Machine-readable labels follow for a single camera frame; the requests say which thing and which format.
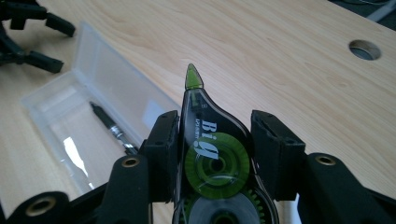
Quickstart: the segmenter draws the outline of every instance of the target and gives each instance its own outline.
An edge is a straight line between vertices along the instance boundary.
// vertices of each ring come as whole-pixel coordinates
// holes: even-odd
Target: green tip
[[[204,87],[204,82],[201,79],[195,66],[190,63],[186,74],[186,90],[199,89]]]

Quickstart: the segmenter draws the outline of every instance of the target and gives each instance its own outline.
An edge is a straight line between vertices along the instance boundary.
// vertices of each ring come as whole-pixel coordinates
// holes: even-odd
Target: transparent plastic container
[[[97,118],[100,105],[140,147],[156,118],[180,105],[122,58],[87,23],[72,69],[22,100],[80,194],[106,183],[124,148]]]

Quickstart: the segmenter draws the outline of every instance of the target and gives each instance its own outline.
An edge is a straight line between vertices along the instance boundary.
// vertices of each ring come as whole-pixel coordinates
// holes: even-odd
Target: plastic case lid
[[[80,194],[108,181],[125,155],[93,114],[99,104],[138,147],[159,115],[180,105],[122,58],[87,23],[79,28],[72,70],[22,99],[56,158],[69,170]]]

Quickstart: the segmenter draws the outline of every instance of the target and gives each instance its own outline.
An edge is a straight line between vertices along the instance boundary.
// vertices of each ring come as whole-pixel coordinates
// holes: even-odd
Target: pen
[[[136,148],[128,141],[125,136],[124,131],[116,124],[116,122],[105,112],[105,110],[93,103],[90,102],[93,113],[102,121],[103,124],[111,131],[111,133],[122,142],[122,145],[125,147],[127,152],[131,154],[137,154]]]

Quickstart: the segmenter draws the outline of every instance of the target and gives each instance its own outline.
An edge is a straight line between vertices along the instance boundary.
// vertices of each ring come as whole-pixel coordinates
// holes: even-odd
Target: wooden table
[[[338,157],[363,186],[396,198],[394,31],[325,0],[40,4],[75,25],[89,23],[180,104],[194,63],[213,100],[248,127],[252,109],[273,113],[306,142],[306,152]],[[8,34],[70,70],[75,38],[43,21]],[[353,55],[354,40],[376,45],[379,59]],[[78,196],[20,101],[57,76],[25,64],[0,67],[0,199],[7,216],[43,191]],[[156,223],[170,223],[172,213],[172,204],[157,206]]]

